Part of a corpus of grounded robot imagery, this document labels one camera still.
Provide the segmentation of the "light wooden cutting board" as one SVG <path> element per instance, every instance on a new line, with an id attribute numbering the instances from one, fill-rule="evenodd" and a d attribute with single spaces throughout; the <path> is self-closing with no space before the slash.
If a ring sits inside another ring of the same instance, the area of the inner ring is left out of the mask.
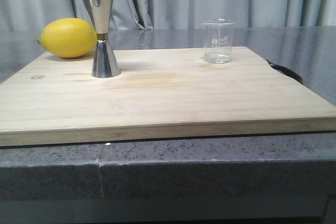
<path id="1" fill-rule="evenodd" d="M 335 106 L 246 47 L 211 64 L 200 48 L 117 50 L 120 75 L 92 58 L 45 53 L 1 84 L 1 146 L 335 130 Z"/>

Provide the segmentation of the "steel double jigger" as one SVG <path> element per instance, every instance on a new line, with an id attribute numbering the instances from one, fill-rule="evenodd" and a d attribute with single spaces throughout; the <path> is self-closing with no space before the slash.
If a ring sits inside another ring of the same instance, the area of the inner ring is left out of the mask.
<path id="1" fill-rule="evenodd" d="M 113 49 L 109 42 L 109 24 L 113 0 L 82 0 L 97 34 L 91 75 L 111 78 L 120 74 Z"/>

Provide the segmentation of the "yellow lemon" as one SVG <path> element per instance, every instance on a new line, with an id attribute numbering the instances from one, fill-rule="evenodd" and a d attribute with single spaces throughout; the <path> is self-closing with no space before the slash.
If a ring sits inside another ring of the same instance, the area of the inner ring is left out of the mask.
<path id="1" fill-rule="evenodd" d="M 89 53 L 96 45 L 97 34 L 87 21 L 63 18 L 48 24 L 38 43 L 48 52 L 63 58 L 76 58 Z"/>

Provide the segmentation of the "clear glass beaker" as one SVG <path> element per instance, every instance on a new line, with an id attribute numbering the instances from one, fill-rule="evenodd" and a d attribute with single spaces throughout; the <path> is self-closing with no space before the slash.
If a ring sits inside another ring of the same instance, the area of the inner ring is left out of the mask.
<path id="1" fill-rule="evenodd" d="M 235 22 L 230 19 L 208 19 L 202 27 L 206 31 L 203 60 L 208 63 L 228 63 L 233 46 Z"/>

